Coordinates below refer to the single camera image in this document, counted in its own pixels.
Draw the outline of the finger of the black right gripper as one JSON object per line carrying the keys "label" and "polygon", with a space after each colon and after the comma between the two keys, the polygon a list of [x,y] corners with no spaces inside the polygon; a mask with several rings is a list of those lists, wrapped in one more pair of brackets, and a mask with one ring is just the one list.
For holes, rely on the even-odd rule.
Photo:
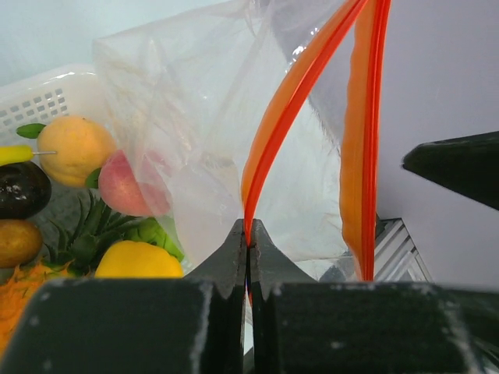
{"label": "finger of the black right gripper", "polygon": [[498,132],[421,143],[402,168],[446,189],[498,209]]}

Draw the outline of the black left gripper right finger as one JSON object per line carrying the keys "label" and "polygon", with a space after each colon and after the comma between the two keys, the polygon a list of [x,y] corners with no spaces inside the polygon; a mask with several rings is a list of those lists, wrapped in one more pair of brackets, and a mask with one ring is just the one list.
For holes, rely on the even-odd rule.
{"label": "black left gripper right finger", "polygon": [[322,373],[317,282],[273,243],[264,223],[253,222],[249,245],[249,298],[257,373]]}

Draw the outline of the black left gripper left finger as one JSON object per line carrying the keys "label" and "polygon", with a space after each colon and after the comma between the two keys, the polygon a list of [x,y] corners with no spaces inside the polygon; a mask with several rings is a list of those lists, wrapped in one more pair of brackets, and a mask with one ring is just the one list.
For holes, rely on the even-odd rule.
{"label": "black left gripper left finger", "polygon": [[246,244],[242,220],[186,277],[203,295],[189,359],[193,373],[241,373],[246,304]]}

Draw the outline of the yellow toy bell pepper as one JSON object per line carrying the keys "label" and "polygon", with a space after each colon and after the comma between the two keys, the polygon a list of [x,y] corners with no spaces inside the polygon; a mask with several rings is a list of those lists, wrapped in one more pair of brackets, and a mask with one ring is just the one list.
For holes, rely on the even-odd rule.
{"label": "yellow toy bell pepper", "polygon": [[96,278],[181,278],[180,262],[161,247],[121,241],[110,246],[99,262]]}

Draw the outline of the pink toy peach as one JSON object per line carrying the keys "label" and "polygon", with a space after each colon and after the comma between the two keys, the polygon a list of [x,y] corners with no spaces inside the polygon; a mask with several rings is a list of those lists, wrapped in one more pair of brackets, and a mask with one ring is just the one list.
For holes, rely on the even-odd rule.
{"label": "pink toy peach", "polygon": [[165,194],[150,183],[138,183],[122,150],[115,151],[102,167],[85,180],[89,189],[97,189],[113,210],[135,217],[164,215],[170,210]]}

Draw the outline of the clear zip bag red zipper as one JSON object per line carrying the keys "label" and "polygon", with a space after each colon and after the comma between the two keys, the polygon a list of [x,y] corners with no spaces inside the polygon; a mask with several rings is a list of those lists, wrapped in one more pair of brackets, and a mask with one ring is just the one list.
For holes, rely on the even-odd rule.
{"label": "clear zip bag red zipper", "polygon": [[227,1],[94,42],[119,147],[189,269],[242,218],[314,279],[373,279],[390,8]]}

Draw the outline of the green toy bell pepper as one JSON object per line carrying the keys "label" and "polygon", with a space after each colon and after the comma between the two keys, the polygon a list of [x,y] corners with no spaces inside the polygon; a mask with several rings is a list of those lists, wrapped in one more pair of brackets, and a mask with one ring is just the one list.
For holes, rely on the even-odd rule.
{"label": "green toy bell pepper", "polygon": [[125,240],[133,242],[146,242],[156,245],[166,250],[171,256],[174,256],[179,262],[184,260],[184,253],[176,236],[175,225],[171,218],[167,219],[167,232],[153,217],[148,217],[130,228],[124,235]]}

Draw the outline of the orange toy pineapple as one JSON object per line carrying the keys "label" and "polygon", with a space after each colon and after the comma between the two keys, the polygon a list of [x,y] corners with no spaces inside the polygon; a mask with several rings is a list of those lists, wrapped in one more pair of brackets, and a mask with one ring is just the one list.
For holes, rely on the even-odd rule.
{"label": "orange toy pineapple", "polygon": [[115,212],[102,198],[88,192],[88,203],[79,202],[79,220],[68,229],[56,221],[58,242],[45,244],[47,254],[32,264],[14,267],[1,283],[1,350],[10,341],[31,296],[47,281],[57,277],[87,277],[97,269],[106,250],[123,239],[140,219]]}

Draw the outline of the orange toy fruit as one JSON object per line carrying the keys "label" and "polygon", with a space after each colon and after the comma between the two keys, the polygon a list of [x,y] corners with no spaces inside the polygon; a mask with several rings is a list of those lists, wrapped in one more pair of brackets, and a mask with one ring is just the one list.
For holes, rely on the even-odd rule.
{"label": "orange toy fruit", "polygon": [[85,187],[87,177],[117,150],[103,125],[78,115],[57,117],[47,125],[21,125],[16,133],[37,141],[39,163],[46,175],[73,188]]}

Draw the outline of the brown toy potato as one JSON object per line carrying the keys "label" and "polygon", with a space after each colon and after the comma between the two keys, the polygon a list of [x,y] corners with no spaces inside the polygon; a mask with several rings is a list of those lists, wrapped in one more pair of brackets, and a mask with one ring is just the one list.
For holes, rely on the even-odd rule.
{"label": "brown toy potato", "polygon": [[29,221],[1,220],[1,268],[28,263],[41,251],[43,237]]}

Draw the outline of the dark purple toy eggplant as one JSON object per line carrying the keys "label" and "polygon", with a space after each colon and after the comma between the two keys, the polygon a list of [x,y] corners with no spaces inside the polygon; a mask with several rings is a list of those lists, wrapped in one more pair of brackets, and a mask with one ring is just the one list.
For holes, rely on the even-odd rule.
{"label": "dark purple toy eggplant", "polygon": [[27,219],[41,212],[52,194],[48,176],[32,161],[1,166],[1,219]]}

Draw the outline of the yellow toy banana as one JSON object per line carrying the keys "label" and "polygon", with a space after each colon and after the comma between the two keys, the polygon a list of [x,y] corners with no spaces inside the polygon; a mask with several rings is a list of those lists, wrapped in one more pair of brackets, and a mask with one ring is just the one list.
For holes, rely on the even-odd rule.
{"label": "yellow toy banana", "polygon": [[0,148],[0,166],[30,161],[34,152],[30,146],[2,146]]}

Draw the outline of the white perforated plastic basket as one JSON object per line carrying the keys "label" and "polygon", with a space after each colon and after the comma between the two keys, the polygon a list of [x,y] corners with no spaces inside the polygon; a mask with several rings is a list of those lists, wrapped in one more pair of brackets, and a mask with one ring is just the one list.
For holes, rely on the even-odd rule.
{"label": "white perforated plastic basket", "polygon": [[[97,78],[85,69],[65,69],[62,74],[48,73],[33,77],[26,83],[15,83],[5,87],[1,93],[1,142],[19,144],[21,137],[16,129],[32,122],[45,124],[52,119],[69,114],[97,115],[96,104],[90,99],[97,91]],[[78,189],[62,185],[48,176],[52,194],[48,205],[39,213],[27,219],[41,231],[43,245],[32,264],[46,255],[45,244],[58,242],[58,232],[51,225],[56,221],[65,228],[72,229],[79,220],[79,202],[88,203],[88,192],[101,198],[95,189]],[[6,281],[13,268],[1,268],[1,283]]]}

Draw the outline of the aluminium frame post right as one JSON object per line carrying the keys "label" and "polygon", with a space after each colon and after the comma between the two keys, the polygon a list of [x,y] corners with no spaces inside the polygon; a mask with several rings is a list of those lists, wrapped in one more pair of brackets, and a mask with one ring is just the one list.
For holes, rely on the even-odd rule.
{"label": "aluminium frame post right", "polygon": [[432,278],[402,219],[378,222],[374,280],[431,282]]}

